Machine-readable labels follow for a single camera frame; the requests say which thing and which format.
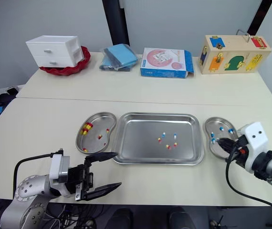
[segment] red basket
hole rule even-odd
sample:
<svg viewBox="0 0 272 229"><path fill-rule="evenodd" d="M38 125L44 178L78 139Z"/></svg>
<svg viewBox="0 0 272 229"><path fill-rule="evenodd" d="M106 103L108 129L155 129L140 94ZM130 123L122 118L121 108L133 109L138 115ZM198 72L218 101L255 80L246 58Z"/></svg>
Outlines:
<svg viewBox="0 0 272 229"><path fill-rule="evenodd" d="M83 70L89 60L90 60L90 53L88 49L84 46L81 46L83 54L84 54L84 60L78 62L77 66L75 67L66 67L66 68L46 68L46 67L40 67L41 70L48 72L53 75L71 75L80 72Z"/></svg>

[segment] wooden busy board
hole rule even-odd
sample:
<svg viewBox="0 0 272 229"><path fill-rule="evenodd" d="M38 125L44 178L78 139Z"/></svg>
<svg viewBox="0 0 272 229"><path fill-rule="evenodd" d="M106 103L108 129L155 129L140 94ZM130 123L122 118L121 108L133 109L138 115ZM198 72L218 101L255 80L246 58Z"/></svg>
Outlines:
<svg viewBox="0 0 272 229"><path fill-rule="evenodd" d="M271 51L262 36L206 35L199 64L202 74L252 73Z"/></svg>

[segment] cardboard box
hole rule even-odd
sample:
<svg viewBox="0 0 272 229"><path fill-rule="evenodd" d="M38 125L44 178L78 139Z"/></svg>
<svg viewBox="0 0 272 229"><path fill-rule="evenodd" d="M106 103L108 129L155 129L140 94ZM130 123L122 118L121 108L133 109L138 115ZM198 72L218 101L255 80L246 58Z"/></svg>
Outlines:
<svg viewBox="0 0 272 229"><path fill-rule="evenodd" d="M186 50L144 48L140 72L142 76L186 78L194 73L192 55Z"/></svg>

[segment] kidney-shaped metal dish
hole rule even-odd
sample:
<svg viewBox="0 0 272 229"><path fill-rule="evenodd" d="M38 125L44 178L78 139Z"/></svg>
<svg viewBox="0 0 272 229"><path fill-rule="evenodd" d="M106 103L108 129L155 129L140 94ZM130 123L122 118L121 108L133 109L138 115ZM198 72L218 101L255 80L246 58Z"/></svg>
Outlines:
<svg viewBox="0 0 272 229"><path fill-rule="evenodd" d="M116 116L112 113L94 114L82 124L78 131L75 142L77 149L86 154L102 152L109 144L110 135L115 125Z"/></svg>
<svg viewBox="0 0 272 229"><path fill-rule="evenodd" d="M120 164L196 165L204 155L199 122L189 114L124 114L112 151Z"/></svg>
<svg viewBox="0 0 272 229"><path fill-rule="evenodd" d="M229 154L219 146L216 139L226 137L235 140L238 138L234 126L224 118L212 117L207 119L205 128L208 135L208 146L211 152L219 158L226 159Z"/></svg>

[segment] white table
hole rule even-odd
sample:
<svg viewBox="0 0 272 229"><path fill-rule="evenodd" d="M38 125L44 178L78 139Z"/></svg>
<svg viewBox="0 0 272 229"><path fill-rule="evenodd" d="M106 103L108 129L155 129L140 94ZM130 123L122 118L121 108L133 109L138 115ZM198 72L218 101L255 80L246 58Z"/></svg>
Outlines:
<svg viewBox="0 0 272 229"><path fill-rule="evenodd" d="M272 107L209 106L105 101L17 98L0 116L0 198L11 198L15 164L26 157L64 149L70 166L83 163L85 155L75 146L80 125L96 112L109 111L117 118L126 112L185 113L196 116L203 127L207 118L221 116L236 128L261 121L272 150ZM196 166L120 165L113 160L94 163L94 186L122 182L110 194L90 201L100 204L261 206L234 193L225 181L225 163L206 147ZM49 172L50 159L23 163L18 182L33 174ZM230 168L232 184L240 191L272 202L272 186L255 178L236 164ZM58 198L56 202L74 202Z"/></svg>
<svg viewBox="0 0 272 229"><path fill-rule="evenodd" d="M91 53L86 69L70 76L38 70L19 98L80 99L163 104L272 106L272 94L259 73L202 75L198 58L195 74L186 79L143 77L140 65L131 72L99 69L102 54Z"/></svg>

